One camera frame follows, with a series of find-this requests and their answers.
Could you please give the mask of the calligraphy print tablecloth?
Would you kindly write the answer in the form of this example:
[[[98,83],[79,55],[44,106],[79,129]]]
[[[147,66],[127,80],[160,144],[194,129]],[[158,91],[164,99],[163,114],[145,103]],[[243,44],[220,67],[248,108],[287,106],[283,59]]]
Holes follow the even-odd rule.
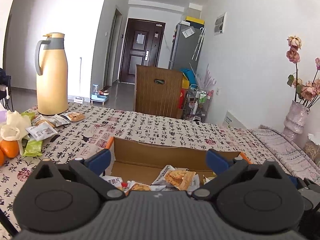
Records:
[[[40,157],[1,167],[1,223],[10,239],[318,239],[319,184],[291,175],[247,129],[70,104],[84,120],[59,127]],[[243,152],[247,171],[212,200],[187,191],[130,191],[103,200],[68,166],[111,137]]]

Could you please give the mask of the grey refrigerator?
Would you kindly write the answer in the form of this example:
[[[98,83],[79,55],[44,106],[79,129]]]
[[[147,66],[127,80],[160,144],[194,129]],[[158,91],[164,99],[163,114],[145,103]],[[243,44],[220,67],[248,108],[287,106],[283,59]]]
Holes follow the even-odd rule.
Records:
[[[196,72],[200,57],[200,44],[204,37],[204,26],[195,28],[193,23],[178,23],[172,40],[169,69],[190,69]]]

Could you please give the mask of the yellow box on refrigerator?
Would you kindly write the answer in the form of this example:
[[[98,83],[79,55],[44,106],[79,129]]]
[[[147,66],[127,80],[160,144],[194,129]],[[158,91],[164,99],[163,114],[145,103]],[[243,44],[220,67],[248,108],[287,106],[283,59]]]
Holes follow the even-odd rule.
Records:
[[[194,18],[191,16],[186,16],[185,21],[190,23],[191,27],[194,27],[196,29],[201,29],[204,27],[204,20]]]

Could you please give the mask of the white artificial flower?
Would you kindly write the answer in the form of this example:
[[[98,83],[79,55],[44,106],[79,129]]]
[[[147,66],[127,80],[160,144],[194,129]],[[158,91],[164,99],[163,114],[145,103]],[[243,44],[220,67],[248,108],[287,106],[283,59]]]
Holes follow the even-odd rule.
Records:
[[[31,127],[29,116],[8,110],[6,122],[1,123],[1,140],[16,141],[20,155],[23,155],[22,139],[28,135],[26,128],[29,127]]]

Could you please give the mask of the dark brown entrance door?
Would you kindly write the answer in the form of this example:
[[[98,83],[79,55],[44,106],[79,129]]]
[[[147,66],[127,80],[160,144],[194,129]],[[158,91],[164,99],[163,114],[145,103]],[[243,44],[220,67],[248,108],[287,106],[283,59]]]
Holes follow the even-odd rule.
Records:
[[[165,23],[129,18],[126,26],[119,81],[134,83],[136,66],[158,65]]]

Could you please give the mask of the dried pink rose bouquet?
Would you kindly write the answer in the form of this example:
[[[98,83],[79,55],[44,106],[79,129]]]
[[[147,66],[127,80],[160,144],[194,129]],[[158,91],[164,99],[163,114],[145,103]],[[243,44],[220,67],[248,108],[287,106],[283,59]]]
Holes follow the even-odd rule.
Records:
[[[310,109],[319,101],[319,56],[314,59],[312,77],[306,78],[301,64],[300,51],[302,49],[302,39],[296,35],[287,37],[289,46],[286,58],[294,65],[294,72],[287,78],[287,85],[294,88],[294,102]]]

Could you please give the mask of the white qr code packet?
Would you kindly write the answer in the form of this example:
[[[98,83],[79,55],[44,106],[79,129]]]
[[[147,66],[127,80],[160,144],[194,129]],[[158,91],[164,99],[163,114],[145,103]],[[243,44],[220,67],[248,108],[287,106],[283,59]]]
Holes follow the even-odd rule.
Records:
[[[57,134],[57,131],[47,122],[43,122],[37,126],[31,126],[25,129],[36,141],[48,139]]]

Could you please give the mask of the pink textured vase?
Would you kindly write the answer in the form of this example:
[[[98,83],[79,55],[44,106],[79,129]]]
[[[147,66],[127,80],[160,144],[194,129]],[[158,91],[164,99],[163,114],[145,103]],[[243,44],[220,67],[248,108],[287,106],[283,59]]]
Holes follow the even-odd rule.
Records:
[[[284,120],[283,133],[290,141],[294,141],[303,133],[310,109],[301,103],[292,101],[289,112]]]

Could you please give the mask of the grey folded runner cloth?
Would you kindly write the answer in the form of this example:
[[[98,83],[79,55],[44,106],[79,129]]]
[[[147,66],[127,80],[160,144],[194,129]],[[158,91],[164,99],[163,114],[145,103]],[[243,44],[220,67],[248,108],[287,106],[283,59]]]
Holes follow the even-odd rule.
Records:
[[[291,175],[302,179],[308,178],[315,184],[319,184],[319,167],[287,136],[263,125],[250,132],[266,146]]]

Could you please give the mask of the wooden chair back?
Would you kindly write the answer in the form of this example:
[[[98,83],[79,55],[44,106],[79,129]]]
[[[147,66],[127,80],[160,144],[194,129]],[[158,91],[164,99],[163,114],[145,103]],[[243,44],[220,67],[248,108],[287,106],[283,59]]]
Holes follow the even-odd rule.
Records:
[[[183,73],[149,66],[136,66],[134,111],[156,116],[178,116]]]

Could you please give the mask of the orange white cardboard box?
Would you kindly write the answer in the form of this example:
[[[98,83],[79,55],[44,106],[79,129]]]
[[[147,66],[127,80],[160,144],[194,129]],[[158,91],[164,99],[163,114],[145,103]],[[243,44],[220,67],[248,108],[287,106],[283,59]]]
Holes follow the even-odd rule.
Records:
[[[185,147],[158,146],[111,137],[106,146],[111,163],[106,176],[121,177],[125,194],[130,191],[176,191],[164,180],[168,171],[193,171],[187,192],[198,189],[217,175],[206,164],[205,150]]]

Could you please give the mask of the green snack packet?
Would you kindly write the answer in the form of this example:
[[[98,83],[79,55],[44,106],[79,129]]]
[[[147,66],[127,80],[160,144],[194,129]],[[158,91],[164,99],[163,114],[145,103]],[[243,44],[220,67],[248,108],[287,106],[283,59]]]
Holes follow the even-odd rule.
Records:
[[[35,139],[28,140],[23,152],[24,157],[40,157],[42,155],[43,141]]]

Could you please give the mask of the white gold oat crisp packet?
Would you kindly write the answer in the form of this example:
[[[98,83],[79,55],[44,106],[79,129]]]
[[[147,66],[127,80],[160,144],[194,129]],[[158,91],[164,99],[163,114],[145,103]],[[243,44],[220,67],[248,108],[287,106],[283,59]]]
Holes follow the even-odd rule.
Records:
[[[193,171],[173,170],[165,174],[164,180],[180,191],[187,191],[195,175]]]

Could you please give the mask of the orange tangerine right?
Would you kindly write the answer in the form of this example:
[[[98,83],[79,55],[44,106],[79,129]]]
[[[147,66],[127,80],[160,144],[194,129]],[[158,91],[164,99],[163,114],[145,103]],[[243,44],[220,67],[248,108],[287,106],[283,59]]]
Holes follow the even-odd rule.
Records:
[[[4,155],[8,158],[15,158],[20,152],[17,141],[2,140],[1,150],[4,153]]]

